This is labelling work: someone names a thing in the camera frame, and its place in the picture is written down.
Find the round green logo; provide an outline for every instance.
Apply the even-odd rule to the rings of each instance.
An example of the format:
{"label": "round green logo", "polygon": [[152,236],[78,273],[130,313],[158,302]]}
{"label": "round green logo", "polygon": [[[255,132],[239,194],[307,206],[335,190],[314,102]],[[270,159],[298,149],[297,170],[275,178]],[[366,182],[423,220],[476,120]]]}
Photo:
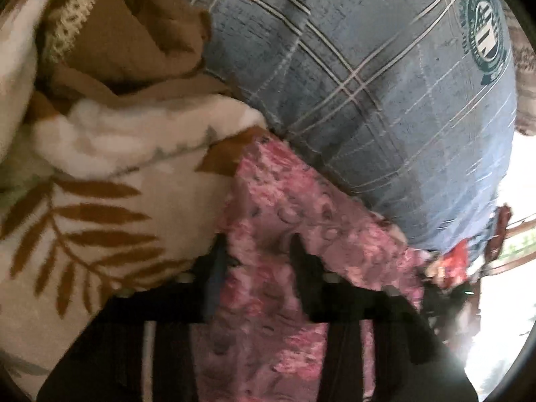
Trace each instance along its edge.
{"label": "round green logo", "polygon": [[463,47],[484,72],[481,84],[490,84],[501,73],[507,56],[496,0],[460,0],[464,29]]}

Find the beige blanket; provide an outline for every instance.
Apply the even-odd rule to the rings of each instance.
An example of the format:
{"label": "beige blanket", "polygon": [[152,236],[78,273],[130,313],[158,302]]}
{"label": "beige blanket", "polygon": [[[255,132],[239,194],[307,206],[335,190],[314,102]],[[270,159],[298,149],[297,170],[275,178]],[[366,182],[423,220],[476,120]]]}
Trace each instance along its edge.
{"label": "beige blanket", "polygon": [[47,7],[16,0],[0,18],[0,365],[32,398],[110,295],[156,286],[208,250],[256,133],[243,131],[265,126],[220,95],[114,109],[35,90]]}

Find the blue plaid fabric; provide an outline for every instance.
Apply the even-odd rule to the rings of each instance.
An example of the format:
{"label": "blue plaid fabric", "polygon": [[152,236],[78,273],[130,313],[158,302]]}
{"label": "blue plaid fabric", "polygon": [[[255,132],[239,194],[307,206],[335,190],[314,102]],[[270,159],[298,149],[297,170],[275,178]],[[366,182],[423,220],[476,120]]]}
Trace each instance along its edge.
{"label": "blue plaid fabric", "polygon": [[412,246],[486,226],[516,113],[499,0],[190,1],[212,13],[208,70]]}

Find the pink floral bedsheet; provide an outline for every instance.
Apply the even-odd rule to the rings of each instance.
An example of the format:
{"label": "pink floral bedsheet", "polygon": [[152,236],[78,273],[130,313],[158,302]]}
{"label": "pink floral bedsheet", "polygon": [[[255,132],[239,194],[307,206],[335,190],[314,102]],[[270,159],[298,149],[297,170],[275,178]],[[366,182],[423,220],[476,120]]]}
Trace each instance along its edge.
{"label": "pink floral bedsheet", "polygon": [[[392,284],[418,306],[417,252],[389,222],[337,190],[285,143],[261,138],[239,165],[221,230],[237,259],[213,321],[192,329],[199,400],[316,401],[327,325],[310,324],[287,250],[307,251],[359,287]],[[374,390],[372,326],[362,325],[364,397]]]}

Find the cream crochet trim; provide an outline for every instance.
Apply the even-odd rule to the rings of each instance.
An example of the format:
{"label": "cream crochet trim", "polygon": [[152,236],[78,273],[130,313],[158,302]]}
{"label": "cream crochet trim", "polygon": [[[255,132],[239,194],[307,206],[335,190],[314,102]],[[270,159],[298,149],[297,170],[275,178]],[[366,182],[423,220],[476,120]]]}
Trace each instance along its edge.
{"label": "cream crochet trim", "polygon": [[76,37],[96,1],[68,0],[61,8],[60,19],[55,28],[45,33],[42,59],[46,64],[58,63],[74,48]]}

